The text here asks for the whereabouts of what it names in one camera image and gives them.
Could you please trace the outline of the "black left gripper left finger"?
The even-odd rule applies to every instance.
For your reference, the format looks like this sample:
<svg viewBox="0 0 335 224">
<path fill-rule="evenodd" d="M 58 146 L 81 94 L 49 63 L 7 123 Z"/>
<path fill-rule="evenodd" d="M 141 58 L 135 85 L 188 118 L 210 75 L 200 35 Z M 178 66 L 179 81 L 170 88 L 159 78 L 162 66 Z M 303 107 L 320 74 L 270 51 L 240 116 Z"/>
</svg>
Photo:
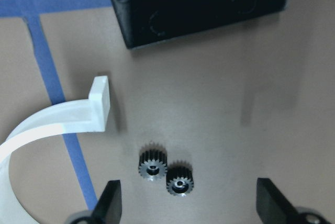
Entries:
<svg viewBox="0 0 335 224">
<path fill-rule="evenodd" d="M 91 214 L 93 223 L 119 224 L 121 215 L 121 182 L 120 180 L 108 181 Z"/>
</svg>

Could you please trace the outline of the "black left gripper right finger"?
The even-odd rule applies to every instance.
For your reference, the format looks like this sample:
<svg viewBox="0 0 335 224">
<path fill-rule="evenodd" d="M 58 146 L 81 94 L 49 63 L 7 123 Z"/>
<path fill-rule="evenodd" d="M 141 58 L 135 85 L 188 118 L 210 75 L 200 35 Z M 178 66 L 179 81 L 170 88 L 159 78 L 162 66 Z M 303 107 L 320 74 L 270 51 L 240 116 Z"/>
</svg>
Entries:
<svg viewBox="0 0 335 224">
<path fill-rule="evenodd" d="M 256 182 L 256 211 L 262 223 L 329 223 L 312 211 L 299 212 L 269 178 Z"/>
</svg>

